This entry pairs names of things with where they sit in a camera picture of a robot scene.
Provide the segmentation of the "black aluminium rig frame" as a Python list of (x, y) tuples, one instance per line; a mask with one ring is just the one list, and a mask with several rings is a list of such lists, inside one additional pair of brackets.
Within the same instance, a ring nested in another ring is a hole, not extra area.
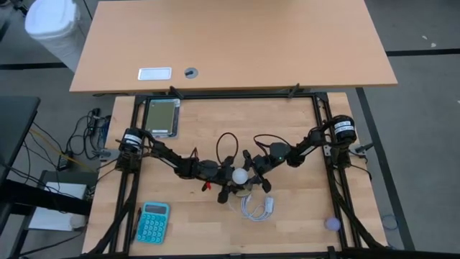
[[(227, 155), (235, 149), (257, 154), (253, 136), (283, 137), (298, 142), (324, 119), (350, 114), (346, 94), (209, 94), (182, 100), (178, 136), (166, 145), (181, 155), (198, 150), (202, 159)], [(134, 194), (135, 206), (161, 201), (171, 207), (167, 234), (161, 245), (130, 243), (137, 210), (122, 220), (115, 249), (129, 259), (460, 259), (459, 254), (393, 250), (387, 247), (371, 178), (361, 158), (351, 159), (344, 173), (329, 173), (321, 150), (313, 151), (298, 168), (283, 166), (268, 175), (275, 199), (274, 214), (252, 222), (237, 210), (237, 198), (217, 202), (219, 187), (201, 191), (197, 180), (178, 178), (166, 164), (142, 162), (139, 176), (104, 167), (96, 185), (83, 251), (95, 248), (113, 222), (117, 203)], [(338, 232), (324, 221), (341, 221)]]

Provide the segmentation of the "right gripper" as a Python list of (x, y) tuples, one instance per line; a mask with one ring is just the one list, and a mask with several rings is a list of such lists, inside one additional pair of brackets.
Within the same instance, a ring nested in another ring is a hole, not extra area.
[(262, 190), (268, 194), (271, 189), (271, 183), (265, 178), (265, 174), (272, 171), (277, 166), (277, 158), (271, 155), (256, 155), (254, 158), (251, 157), (248, 150), (243, 150), (242, 155), (244, 157), (244, 170), (253, 170), (254, 175), (248, 180), (248, 184), (259, 185)]

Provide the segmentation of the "black pen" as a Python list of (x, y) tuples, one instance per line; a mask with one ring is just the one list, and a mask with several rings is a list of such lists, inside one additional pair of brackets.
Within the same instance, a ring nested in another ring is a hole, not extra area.
[(142, 208), (140, 207), (137, 210), (137, 216), (136, 216), (136, 219), (135, 219), (135, 222), (134, 222), (134, 229), (132, 230), (132, 236), (131, 236), (131, 240), (130, 240), (131, 244), (136, 240), (137, 230), (138, 230), (138, 227), (139, 227), (139, 221), (141, 219), (141, 215), (142, 215)]

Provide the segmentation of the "purple round disc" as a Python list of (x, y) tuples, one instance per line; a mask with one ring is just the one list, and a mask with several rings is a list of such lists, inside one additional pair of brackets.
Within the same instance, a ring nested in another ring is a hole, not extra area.
[(327, 230), (338, 232), (341, 229), (341, 221), (335, 217), (329, 217), (324, 221)]

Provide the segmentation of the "white trash bin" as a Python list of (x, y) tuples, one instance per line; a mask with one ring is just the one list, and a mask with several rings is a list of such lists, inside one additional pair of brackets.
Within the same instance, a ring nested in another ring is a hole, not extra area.
[(27, 12), (27, 34), (75, 72), (86, 36), (74, 0), (36, 0)]

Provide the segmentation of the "black power brick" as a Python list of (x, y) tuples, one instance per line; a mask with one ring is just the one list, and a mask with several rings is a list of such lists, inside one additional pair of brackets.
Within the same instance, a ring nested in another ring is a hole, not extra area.
[(66, 154), (60, 155), (57, 162), (57, 171), (64, 171), (71, 167), (71, 161)]

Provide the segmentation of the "teal calculator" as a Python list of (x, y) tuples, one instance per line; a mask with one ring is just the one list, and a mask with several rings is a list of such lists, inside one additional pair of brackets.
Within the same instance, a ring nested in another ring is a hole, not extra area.
[(165, 241), (169, 216), (170, 206), (168, 204), (144, 203), (135, 235), (136, 241), (161, 245)]

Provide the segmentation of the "black side desk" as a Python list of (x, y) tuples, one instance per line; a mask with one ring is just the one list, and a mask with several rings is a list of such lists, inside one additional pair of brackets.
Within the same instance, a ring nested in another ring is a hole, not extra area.
[(0, 185), (9, 174), (37, 114), (35, 96), (0, 96)]

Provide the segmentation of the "light wooden desk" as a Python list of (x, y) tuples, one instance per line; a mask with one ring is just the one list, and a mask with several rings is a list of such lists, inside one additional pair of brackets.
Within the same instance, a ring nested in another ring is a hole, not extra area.
[[(140, 68), (172, 68), (139, 81)], [(198, 75), (189, 79), (186, 68)], [(395, 86), (364, 0), (102, 1), (70, 90)]]

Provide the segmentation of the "white rectangular desk plate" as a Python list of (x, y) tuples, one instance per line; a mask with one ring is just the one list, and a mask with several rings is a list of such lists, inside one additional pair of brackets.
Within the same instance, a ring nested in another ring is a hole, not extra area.
[(140, 68), (137, 79), (139, 81), (168, 81), (172, 76), (172, 68)]

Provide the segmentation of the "white lightbulb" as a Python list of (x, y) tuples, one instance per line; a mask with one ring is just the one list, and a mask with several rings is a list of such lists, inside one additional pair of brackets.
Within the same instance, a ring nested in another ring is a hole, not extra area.
[(236, 184), (245, 184), (249, 179), (248, 171), (244, 170), (243, 168), (236, 168), (232, 175), (232, 181)]

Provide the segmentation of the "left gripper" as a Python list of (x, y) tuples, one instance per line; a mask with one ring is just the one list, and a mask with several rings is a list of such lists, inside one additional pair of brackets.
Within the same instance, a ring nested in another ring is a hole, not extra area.
[(197, 165), (197, 179), (224, 184), (218, 193), (217, 202), (220, 204), (225, 204), (229, 199), (229, 195), (238, 191), (237, 185), (228, 183), (231, 180), (232, 169), (235, 169), (234, 161), (235, 156), (227, 156), (221, 165), (213, 160), (203, 160)]

